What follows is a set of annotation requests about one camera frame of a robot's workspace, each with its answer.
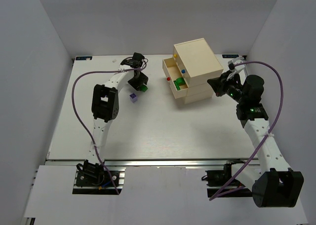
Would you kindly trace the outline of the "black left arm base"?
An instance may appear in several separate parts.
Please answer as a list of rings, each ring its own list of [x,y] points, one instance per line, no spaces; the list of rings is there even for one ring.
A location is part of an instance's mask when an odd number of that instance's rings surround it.
[[[122,190],[122,172],[110,171],[88,160],[76,165],[76,176],[72,194],[75,195],[119,195]]]

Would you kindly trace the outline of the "purple square lego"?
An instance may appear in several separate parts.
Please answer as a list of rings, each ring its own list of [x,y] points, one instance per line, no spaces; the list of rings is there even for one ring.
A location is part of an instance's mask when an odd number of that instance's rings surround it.
[[[135,93],[129,95],[130,101],[135,103],[138,100],[138,97]]]

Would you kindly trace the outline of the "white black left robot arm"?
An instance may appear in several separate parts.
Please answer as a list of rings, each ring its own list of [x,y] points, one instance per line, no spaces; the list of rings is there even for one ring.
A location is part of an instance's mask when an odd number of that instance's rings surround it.
[[[148,77],[142,72],[148,60],[144,55],[135,52],[132,57],[125,58],[117,73],[104,84],[96,84],[92,96],[93,131],[91,140],[91,153],[89,158],[100,163],[113,120],[119,114],[119,92],[126,84],[130,84],[136,91],[147,89]]]

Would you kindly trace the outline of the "cream plastic drawer cabinet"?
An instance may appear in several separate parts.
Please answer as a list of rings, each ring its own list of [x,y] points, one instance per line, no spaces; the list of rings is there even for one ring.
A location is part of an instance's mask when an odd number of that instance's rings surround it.
[[[185,81],[188,92],[179,98],[184,104],[211,98],[213,89],[207,83],[208,79],[220,77],[223,67],[204,38],[175,44],[180,62],[187,70]]]

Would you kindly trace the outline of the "dark green lego front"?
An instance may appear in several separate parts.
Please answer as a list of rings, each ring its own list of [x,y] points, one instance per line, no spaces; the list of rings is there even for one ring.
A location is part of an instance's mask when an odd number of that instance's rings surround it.
[[[179,85],[179,86],[182,86],[182,85],[185,85],[185,84],[186,84],[184,78],[177,78],[175,82],[176,82],[176,84]]]

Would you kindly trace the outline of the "dark green sloped lego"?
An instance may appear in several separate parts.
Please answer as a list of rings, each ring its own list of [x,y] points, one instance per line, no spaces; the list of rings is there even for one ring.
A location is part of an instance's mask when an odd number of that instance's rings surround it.
[[[142,85],[140,87],[140,91],[142,91],[142,92],[146,92],[147,90],[148,90],[148,87],[146,85]]]

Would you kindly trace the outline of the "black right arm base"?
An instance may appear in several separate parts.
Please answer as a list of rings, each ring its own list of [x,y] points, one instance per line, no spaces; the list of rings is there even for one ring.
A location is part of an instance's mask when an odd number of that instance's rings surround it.
[[[202,181],[207,182],[207,197],[211,198],[215,192],[218,190],[218,187],[220,188],[223,186],[232,176],[231,167],[233,164],[241,164],[244,163],[244,161],[238,159],[238,160],[229,160],[227,163],[224,164],[223,168],[221,170],[208,170],[205,171],[206,174],[201,178]],[[241,198],[241,197],[252,197],[251,191],[245,187],[241,182],[234,179],[223,191],[227,192],[229,190],[234,190],[236,188],[243,187],[243,189],[240,189],[238,191],[234,191],[232,193],[228,193],[225,195],[222,195],[221,197],[232,197],[232,198]]]

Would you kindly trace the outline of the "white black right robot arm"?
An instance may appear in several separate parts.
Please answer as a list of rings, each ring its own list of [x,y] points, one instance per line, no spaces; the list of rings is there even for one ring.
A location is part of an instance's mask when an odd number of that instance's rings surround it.
[[[209,173],[210,186],[223,186],[212,198],[228,194],[227,183],[239,181],[249,189],[257,207],[294,207],[301,192],[304,178],[294,171],[282,156],[274,136],[269,133],[268,115],[261,104],[264,80],[249,75],[241,83],[239,75],[228,79],[230,72],[207,82],[216,96],[227,95],[237,102],[237,118],[249,136],[260,163],[261,171],[246,166],[242,160],[226,163],[222,173]]]

